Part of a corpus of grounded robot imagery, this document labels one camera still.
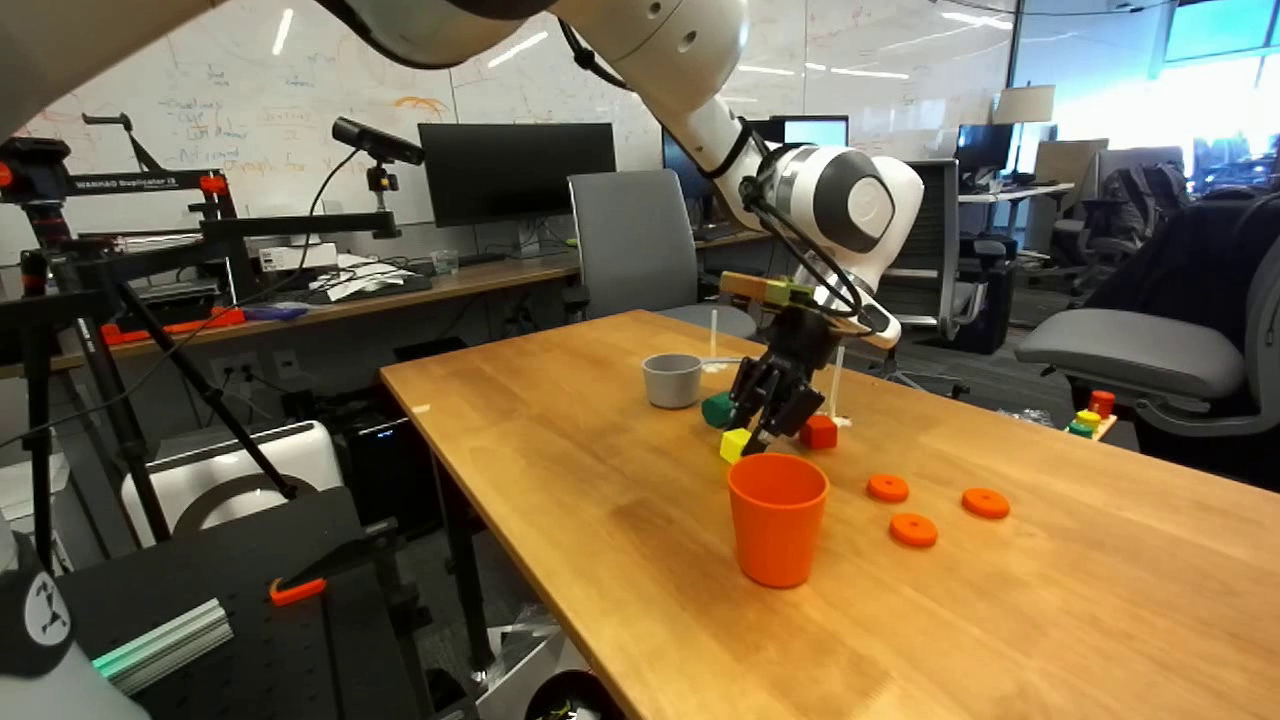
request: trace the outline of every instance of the orange cup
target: orange cup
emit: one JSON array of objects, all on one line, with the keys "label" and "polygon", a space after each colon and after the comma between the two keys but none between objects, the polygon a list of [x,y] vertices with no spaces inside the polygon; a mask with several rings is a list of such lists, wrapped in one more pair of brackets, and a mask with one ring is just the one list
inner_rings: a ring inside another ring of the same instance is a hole
[{"label": "orange cup", "polygon": [[810,572],[826,477],[799,454],[742,454],[728,469],[736,568],[764,587]]}]

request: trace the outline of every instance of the gray floor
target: gray floor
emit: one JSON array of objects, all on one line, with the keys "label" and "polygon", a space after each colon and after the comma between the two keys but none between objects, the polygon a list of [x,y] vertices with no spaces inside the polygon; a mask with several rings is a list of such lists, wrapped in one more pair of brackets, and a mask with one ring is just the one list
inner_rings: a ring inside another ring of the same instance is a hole
[{"label": "gray floor", "polygon": [[[999,350],[959,350],[959,346],[943,346],[919,336],[907,336],[897,350],[897,371],[907,385],[919,385],[922,392],[941,392],[947,396],[951,385],[964,387],[964,403],[978,403],[990,410],[1014,410],[1028,421],[1043,421],[1052,427],[1062,427],[1070,421],[1070,400],[1068,400],[1068,381],[1062,376],[1043,376],[1031,363],[1019,363],[1012,355],[1012,346],[1019,345],[1019,336],[1028,329],[1037,329],[1043,315],[1068,306],[1070,295],[1062,293],[1062,282],[1014,282],[1014,300],[1012,300],[1012,329]],[[877,355],[853,350],[846,366],[861,371],[878,371],[886,376],[886,366]],[[1133,446],[1133,427],[1117,427],[1107,435],[1111,444],[1128,444]],[[493,535],[476,535],[476,551],[478,551],[478,584],[483,584],[483,616],[489,625],[521,625],[526,616],[544,616],[534,603],[534,593],[521,581],[521,572],[510,568],[510,558],[499,551],[499,542]],[[423,603],[431,609],[431,625],[414,636],[421,638],[421,656],[426,667],[443,667],[446,677],[456,677],[458,684],[467,684],[470,695],[483,695],[483,686],[493,684],[489,677],[467,670],[467,646],[464,646],[464,625],[458,625],[458,600],[446,574],[446,549],[443,535],[423,535],[414,540],[402,558],[398,558],[402,574],[414,581]]]}]

